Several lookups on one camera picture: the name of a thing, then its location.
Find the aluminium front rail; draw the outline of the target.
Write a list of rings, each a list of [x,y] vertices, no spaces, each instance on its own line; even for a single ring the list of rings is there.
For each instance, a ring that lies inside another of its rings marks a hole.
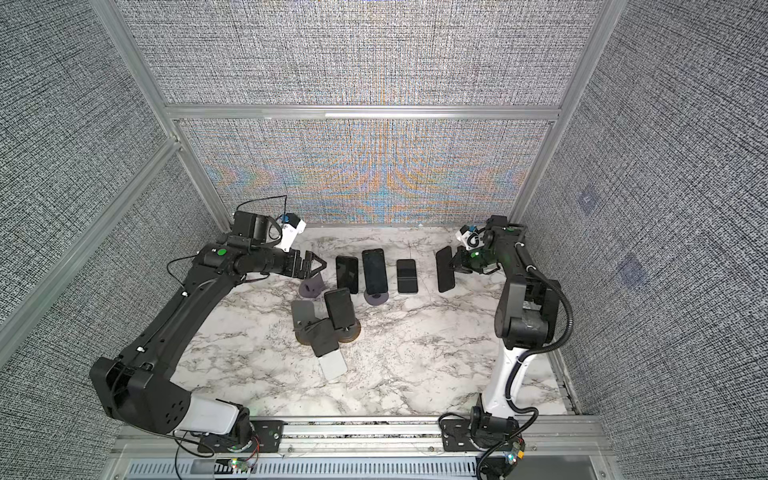
[[[473,456],[484,450],[435,416],[280,417],[257,434],[260,457]],[[524,433],[525,456],[612,456],[595,416],[542,415]]]

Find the wooden base stand left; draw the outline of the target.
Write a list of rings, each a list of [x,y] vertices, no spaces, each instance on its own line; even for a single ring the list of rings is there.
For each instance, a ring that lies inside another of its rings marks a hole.
[[[296,340],[309,346],[312,341],[311,326],[317,321],[314,304],[311,301],[295,300],[291,303],[291,314]]]

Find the black phone on slim stand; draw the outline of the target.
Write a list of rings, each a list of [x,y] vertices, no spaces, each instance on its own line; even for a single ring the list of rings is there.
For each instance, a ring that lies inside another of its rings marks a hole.
[[[338,289],[348,289],[353,295],[359,293],[359,261],[354,256],[337,256],[335,259]]]

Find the black phone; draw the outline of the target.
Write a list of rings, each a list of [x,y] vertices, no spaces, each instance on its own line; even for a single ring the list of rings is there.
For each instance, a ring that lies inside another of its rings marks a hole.
[[[386,259],[382,248],[368,249],[362,252],[365,291],[368,295],[388,292]]]
[[[452,266],[453,251],[445,246],[435,253],[437,288],[439,293],[445,293],[455,287],[455,272]]]
[[[418,275],[415,260],[398,259],[396,261],[396,276],[399,293],[416,294],[418,292]]]
[[[337,256],[335,259],[338,289],[348,289],[353,295],[359,293],[359,261],[354,256]]]
[[[326,292],[324,301],[328,317],[335,329],[350,329],[356,324],[354,305],[348,288]]]
[[[303,333],[317,358],[339,349],[336,331],[330,319],[318,320],[308,324],[303,329]]]

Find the purple left phone stand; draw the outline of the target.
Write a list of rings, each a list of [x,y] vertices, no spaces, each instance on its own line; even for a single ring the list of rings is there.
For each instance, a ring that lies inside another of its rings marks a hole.
[[[299,285],[299,296],[305,299],[314,299],[320,296],[327,289],[326,283],[321,273],[306,278]]]

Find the wooden base stand right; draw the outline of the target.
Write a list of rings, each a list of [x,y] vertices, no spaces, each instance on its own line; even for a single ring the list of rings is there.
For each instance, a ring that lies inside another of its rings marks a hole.
[[[339,343],[351,343],[355,341],[361,333],[361,324],[355,320],[352,324],[335,329],[337,341]]]

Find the white phone stand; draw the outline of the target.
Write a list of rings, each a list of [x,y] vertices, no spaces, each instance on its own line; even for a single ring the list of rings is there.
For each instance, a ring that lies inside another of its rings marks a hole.
[[[333,350],[318,358],[324,378],[332,381],[348,371],[346,361],[340,349]]]

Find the wooden base stand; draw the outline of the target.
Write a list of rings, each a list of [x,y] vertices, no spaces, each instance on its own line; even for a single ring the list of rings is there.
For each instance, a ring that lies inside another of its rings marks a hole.
[[[339,343],[351,343],[355,341],[361,333],[361,324],[355,320],[352,324],[335,329],[337,341]]]
[[[314,304],[311,301],[295,300],[291,303],[291,314],[296,340],[309,346],[312,341],[311,326],[317,321]]]

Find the black phone on purple stand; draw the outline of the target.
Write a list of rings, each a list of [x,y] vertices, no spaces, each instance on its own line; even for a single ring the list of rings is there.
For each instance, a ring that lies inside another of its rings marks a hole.
[[[368,249],[362,252],[365,291],[368,295],[388,292],[386,259],[382,248]]]

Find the purple round phone stand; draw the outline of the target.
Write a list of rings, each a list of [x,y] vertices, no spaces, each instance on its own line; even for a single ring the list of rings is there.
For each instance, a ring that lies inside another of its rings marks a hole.
[[[371,306],[383,305],[389,300],[389,298],[390,296],[388,292],[377,293],[377,294],[371,294],[368,292],[364,293],[365,301]]]

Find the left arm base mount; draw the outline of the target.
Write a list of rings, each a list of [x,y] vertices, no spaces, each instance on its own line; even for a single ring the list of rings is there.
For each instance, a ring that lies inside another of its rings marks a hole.
[[[283,437],[285,422],[250,418],[246,407],[239,409],[232,430],[223,435],[205,434],[199,437],[197,451],[213,453],[277,453]]]

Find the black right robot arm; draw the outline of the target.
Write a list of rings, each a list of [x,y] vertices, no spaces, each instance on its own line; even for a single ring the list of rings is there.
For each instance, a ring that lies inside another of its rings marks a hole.
[[[469,426],[476,446],[489,448],[518,429],[523,409],[517,396],[530,363],[553,341],[560,300],[537,277],[525,226],[493,215],[483,228],[462,226],[456,238],[461,246],[450,261],[454,272],[505,275],[494,314],[498,356],[490,383],[472,408]]]

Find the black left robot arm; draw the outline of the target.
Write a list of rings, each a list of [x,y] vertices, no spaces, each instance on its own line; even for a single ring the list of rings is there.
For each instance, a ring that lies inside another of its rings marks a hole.
[[[320,273],[313,252],[292,246],[305,227],[294,213],[275,219],[235,212],[230,232],[189,257],[185,278],[149,326],[115,358],[101,357],[91,367],[106,415],[157,435],[208,434],[243,447],[252,436],[246,407],[200,397],[171,378],[204,321],[249,274],[306,279]]]

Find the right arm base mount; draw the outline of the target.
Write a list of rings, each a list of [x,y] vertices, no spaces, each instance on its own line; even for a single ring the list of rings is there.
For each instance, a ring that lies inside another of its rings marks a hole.
[[[441,432],[443,449],[446,452],[480,452],[485,450],[476,439],[475,434],[480,426],[477,415],[464,416],[446,412],[437,419]]]

